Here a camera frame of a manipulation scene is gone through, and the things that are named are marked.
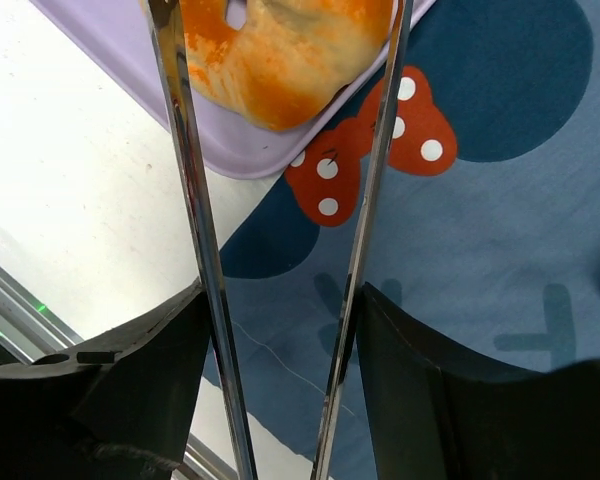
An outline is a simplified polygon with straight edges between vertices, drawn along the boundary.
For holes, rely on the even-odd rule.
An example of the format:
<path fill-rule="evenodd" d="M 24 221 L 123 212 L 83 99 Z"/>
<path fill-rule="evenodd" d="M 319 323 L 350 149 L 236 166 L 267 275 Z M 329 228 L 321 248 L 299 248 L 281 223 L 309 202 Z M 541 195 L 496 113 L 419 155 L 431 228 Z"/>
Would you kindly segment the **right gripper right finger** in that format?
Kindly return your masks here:
<path fill-rule="evenodd" d="M 471 350 L 372 285 L 357 351 L 381 479 L 600 479 L 600 359 L 548 373 Z"/>

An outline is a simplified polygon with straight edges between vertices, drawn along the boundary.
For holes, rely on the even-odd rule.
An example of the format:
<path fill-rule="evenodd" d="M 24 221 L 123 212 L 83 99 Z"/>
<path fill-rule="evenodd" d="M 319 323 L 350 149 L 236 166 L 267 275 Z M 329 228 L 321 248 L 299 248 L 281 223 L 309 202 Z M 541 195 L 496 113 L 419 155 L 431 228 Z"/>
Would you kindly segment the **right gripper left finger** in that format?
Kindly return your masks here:
<path fill-rule="evenodd" d="M 194 284 L 25 365 L 0 365 L 0 479 L 168 479 L 183 462 L 210 339 Z"/>

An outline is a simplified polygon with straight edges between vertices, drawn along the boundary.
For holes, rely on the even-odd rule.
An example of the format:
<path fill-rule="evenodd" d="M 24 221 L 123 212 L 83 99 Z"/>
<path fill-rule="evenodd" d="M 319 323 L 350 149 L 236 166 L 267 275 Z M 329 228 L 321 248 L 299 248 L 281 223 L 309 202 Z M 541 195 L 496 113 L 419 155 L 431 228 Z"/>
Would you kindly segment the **twisted ring bread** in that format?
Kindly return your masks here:
<path fill-rule="evenodd" d="M 150 1 L 143 11 L 170 49 L 164 67 L 186 68 L 193 91 L 271 131 L 324 110 L 379 56 L 390 1 L 249 1 L 229 25 L 225 1 Z"/>

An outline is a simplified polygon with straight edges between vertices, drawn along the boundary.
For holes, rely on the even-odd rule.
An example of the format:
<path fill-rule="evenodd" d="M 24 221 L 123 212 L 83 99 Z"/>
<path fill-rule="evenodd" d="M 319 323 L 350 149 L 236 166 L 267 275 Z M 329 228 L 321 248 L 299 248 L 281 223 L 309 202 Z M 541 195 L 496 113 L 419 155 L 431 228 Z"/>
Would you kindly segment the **metal tongs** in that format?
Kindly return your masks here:
<path fill-rule="evenodd" d="M 241 479 L 255 479 L 258 476 L 255 455 L 189 84 L 181 8 L 177 1 L 146 1 L 143 6 L 147 11 L 152 45 L 165 95 L 199 274 L 211 310 L 212 340 L 237 474 Z M 396 18 L 391 24 L 383 90 L 374 127 L 364 197 L 349 260 L 339 330 L 311 471 L 314 479 L 326 479 L 329 476 L 339 408 L 355 339 L 354 309 L 360 303 L 362 277 L 371 244 L 382 177 L 393 139 L 397 94 L 410 34 L 412 9 L 412 2 L 399 2 Z"/>

